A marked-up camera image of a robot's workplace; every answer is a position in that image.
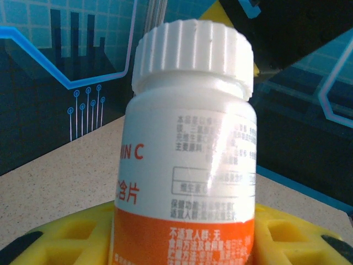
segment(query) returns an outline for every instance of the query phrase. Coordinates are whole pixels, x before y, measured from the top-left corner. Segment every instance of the orange label section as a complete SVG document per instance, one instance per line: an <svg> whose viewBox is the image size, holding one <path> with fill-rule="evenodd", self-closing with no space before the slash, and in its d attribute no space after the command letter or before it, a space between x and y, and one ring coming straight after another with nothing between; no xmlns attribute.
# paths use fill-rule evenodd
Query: orange label section
<svg viewBox="0 0 353 265"><path fill-rule="evenodd" d="M244 265L253 239L254 219L195 224L115 208L113 265Z"/></svg>

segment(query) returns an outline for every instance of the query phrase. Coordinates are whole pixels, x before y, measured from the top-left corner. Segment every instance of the vitamin c bottle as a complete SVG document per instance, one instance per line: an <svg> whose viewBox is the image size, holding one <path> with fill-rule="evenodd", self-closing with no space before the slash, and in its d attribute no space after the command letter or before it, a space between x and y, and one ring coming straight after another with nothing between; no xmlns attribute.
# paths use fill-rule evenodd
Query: vitamin c bottle
<svg viewBox="0 0 353 265"><path fill-rule="evenodd" d="M110 264L245 264L255 210L251 45L223 24L163 24L137 47L132 88Z"/></svg>

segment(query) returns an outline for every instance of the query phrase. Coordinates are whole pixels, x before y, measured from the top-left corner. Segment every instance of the product label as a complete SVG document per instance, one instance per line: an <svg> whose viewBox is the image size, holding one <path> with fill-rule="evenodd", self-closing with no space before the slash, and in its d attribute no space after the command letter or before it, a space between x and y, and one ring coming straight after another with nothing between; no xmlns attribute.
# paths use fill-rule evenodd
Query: product label
<svg viewBox="0 0 353 265"><path fill-rule="evenodd" d="M244 264L253 245L256 124L205 110L125 118L113 265Z"/></svg>

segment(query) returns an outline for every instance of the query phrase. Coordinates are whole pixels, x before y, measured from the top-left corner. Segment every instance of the speckled surface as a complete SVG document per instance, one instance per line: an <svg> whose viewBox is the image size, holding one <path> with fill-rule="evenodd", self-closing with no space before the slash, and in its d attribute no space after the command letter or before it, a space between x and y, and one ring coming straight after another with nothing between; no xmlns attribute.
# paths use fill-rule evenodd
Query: speckled surface
<svg viewBox="0 0 353 265"><path fill-rule="evenodd" d="M114 199L124 118L0 177L0 249L28 230ZM331 231L353 245L348 216L262 176L256 201Z"/></svg>

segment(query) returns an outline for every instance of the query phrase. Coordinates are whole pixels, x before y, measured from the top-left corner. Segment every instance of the white bottle cap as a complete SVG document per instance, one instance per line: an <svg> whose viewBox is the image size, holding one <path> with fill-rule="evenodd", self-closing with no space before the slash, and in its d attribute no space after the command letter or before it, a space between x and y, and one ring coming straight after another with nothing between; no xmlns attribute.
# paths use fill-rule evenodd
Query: white bottle cap
<svg viewBox="0 0 353 265"><path fill-rule="evenodd" d="M221 23L177 20L145 34L136 49L132 90L141 93L147 77L167 71L216 74L238 81L245 100L253 93L252 47L244 35Z"/></svg>

